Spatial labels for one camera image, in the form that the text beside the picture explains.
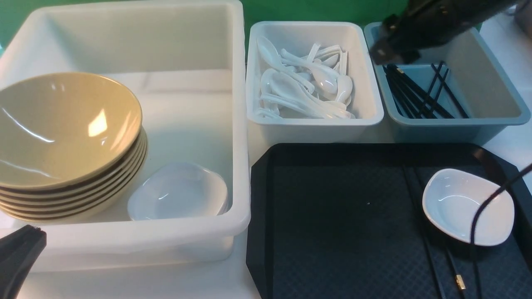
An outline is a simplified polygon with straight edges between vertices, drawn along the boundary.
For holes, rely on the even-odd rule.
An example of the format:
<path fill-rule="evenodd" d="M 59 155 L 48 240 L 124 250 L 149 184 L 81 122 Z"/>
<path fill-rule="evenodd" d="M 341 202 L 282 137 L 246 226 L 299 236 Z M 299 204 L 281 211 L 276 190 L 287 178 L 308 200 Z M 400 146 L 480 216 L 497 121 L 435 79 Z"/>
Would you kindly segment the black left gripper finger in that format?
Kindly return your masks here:
<path fill-rule="evenodd" d="M 0 297 L 15 299 L 47 245 L 47 233 L 25 225 L 0 240 Z"/>

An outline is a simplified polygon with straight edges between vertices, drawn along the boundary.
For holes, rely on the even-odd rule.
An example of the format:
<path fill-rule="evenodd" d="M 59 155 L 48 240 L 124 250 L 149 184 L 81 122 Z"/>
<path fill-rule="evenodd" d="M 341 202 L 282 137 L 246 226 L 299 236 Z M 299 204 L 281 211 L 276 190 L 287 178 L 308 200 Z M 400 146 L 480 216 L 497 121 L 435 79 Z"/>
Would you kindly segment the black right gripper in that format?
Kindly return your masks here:
<path fill-rule="evenodd" d="M 446 45 L 456 36 L 515 5 L 516 0 L 409 0 L 387 16 L 369 49 L 376 65 L 418 60 L 420 50 Z"/>

